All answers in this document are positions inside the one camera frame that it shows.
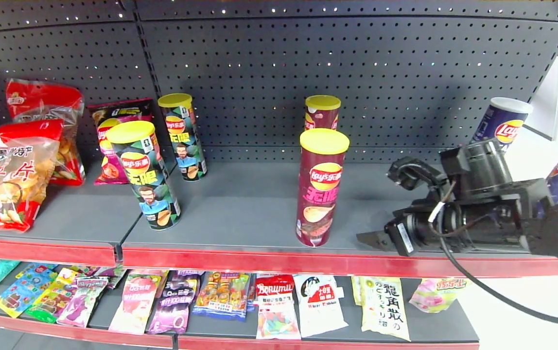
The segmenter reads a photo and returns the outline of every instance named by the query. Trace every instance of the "purple candy package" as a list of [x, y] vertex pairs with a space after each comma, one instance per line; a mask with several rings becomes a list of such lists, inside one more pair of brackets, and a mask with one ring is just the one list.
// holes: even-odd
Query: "purple candy package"
[[155, 303], [156, 312], [148, 333], [159, 334], [171, 330], [177, 334], [186, 332], [188, 307], [199, 290], [200, 277], [193, 271], [173, 272]]

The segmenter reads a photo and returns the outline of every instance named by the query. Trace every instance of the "transparent snack bag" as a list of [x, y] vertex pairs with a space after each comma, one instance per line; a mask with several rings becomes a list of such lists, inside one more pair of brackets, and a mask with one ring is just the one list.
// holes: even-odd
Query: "transparent snack bag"
[[46, 198], [63, 120], [0, 127], [0, 230], [26, 232]]
[[85, 172], [76, 147], [78, 119], [83, 115], [84, 99], [73, 87], [50, 82], [30, 82], [9, 79], [6, 102], [15, 123], [34, 120], [63, 121], [63, 137], [55, 157], [55, 167], [50, 183], [80, 186]]

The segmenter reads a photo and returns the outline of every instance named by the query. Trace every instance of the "chip bag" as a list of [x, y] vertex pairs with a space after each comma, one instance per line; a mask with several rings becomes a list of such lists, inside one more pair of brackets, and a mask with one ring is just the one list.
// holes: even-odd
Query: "chip bag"
[[470, 284], [467, 279], [422, 279], [408, 302], [423, 312], [439, 313], [447, 310]]
[[128, 178], [119, 162], [110, 142], [106, 140], [106, 131], [121, 123], [132, 120], [152, 121], [152, 99], [131, 100], [114, 102], [111, 104], [88, 106], [88, 112], [93, 118], [97, 128], [97, 139], [100, 150], [104, 155], [102, 159], [102, 173], [95, 180], [96, 185], [102, 184], [127, 184]]
[[63, 137], [56, 153], [56, 166], [50, 183], [82, 185], [85, 172], [75, 142], [78, 118], [84, 111], [81, 92], [76, 88], [50, 82], [10, 79], [6, 86], [6, 101], [15, 123], [63, 120]]
[[26, 232], [46, 198], [63, 120], [0, 127], [0, 230]]

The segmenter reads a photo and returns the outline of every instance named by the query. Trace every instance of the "yellow lid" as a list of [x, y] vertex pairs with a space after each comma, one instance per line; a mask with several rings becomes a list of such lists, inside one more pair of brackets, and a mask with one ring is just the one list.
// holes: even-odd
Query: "yellow lid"
[[332, 129], [309, 129], [301, 134], [301, 147], [317, 155], [339, 155], [348, 150], [350, 140]]
[[192, 106], [192, 96], [187, 93], [170, 93], [158, 99], [158, 105], [166, 108]]
[[313, 95], [305, 99], [305, 105], [314, 109], [321, 109], [323, 111], [330, 111], [338, 109], [342, 105], [339, 98], [330, 95]]
[[124, 122], [108, 129], [106, 140], [116, 144], [133, 143], [149, 137], [155, 130], [154, 124], [145, 120]]

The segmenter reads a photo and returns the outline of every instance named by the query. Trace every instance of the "lay's logo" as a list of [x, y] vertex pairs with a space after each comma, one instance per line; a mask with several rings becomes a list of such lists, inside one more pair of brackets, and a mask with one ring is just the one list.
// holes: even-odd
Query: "lay's logo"
[[499, 124], [497, 129], [495, 129], [495, 137], [501, 143], [513, 142], [521, 126], [523, 126], [523, 121], [520, 119], [509, 120]]

